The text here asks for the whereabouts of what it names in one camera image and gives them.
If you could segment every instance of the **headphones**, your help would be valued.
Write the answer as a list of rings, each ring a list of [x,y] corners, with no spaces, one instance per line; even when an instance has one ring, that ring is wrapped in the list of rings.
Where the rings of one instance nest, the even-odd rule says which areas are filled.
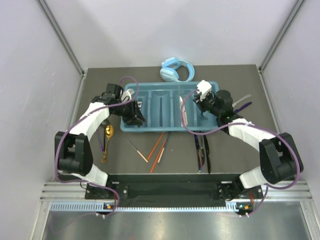
[[[194,66],[192,66],[189,62],[185,60],[178,59],[173,56],[164,60],[161,63],[161,66],[162,68],[160,70],[160,75],[161,75],[161,78],[166,82],[183,82],[183,81],[179,81],[179,75],[176,71],[180,66],[186,67],[189,71],[189,77],[187,80],[185,80],[186,82],[190,82],[192,81],[192,79],[194,79],[194,76],[195,76]]]

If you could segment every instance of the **wall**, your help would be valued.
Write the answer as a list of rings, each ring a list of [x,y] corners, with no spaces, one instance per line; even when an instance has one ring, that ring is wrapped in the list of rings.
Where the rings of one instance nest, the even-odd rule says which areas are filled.
[[[27,239],[80,76],[35,0],[0,1],[0,239]]]
[[[262,63],[295,0],[46,0],[83,68]]]
[[[320,211],[320,2],[307,0],[265,70],[283,130],[292,133],[303,177]]]

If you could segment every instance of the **spoon handle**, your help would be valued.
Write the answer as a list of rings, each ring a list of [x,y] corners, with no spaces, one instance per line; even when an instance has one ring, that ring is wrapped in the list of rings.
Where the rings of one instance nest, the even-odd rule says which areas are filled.
[[[104,164],[107,162],[107,149],[108,149],[108,144],[109,144],[109,139],[108,141],[106,142],[106,145],[105,145],[105,148],[104,148],[104,154],[103,154],[103,157],[101,159],[101,162]]]

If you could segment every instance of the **robotic arm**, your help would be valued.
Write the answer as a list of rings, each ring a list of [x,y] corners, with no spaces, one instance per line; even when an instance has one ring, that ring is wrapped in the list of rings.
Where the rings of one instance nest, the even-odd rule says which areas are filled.
[[[244,123],[245,125],[232,125],[223,131],[255,148],[260,153],[260,166],[240,174],[233,182],[235,192],[240,194],[246,189],[263,184],[277,184],[297,174],[296,163],[288,148],[281,144],[279,139],[260,129],[247,127],[251,124],[242,116],[234,113],[233,99],[230,92],[219,90],[216,94],[211,91],[211,85],[202,80],[198,85],[198,94],[194,96],[194,102],[202,113],[208,111],[216,116],[219,127],[229,123]],[[288,133],[280,134],[292,147],[297,156],[300,172],[304,170],[295,142]]]
[[[133,93],[132,89],[124,92],[121,86],[109,83],[101,96],[92,99],[89,108],[81,116],[81,119],[86,118],[70,131],[62,143],[58,158],[59,170],[100,186],[111,185],[108,174],[94,165],[89,142],[99,125],[111,114],[121,116],[127,125],[142,126],[146,123],[136,100],[119,106],[106,107],[129,101]],[[56,154],[63,135],[64,132],[61,131],[55,135]]]

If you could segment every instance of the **gold spoon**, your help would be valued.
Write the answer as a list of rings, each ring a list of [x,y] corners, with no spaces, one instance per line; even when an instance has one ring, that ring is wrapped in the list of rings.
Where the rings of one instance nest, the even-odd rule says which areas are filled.
[[[107,149],[108,149],[108,144],[110,141],[110,138],[114,135],[115,131],[114,131],[114,127],[112,125],[108,125],[105,128],[105,136],[108,139],[108,141],[106,142],[105,148],[104,148],[104,154],[103,157],[101,159],[101,162],[104,164],[107,161]]]

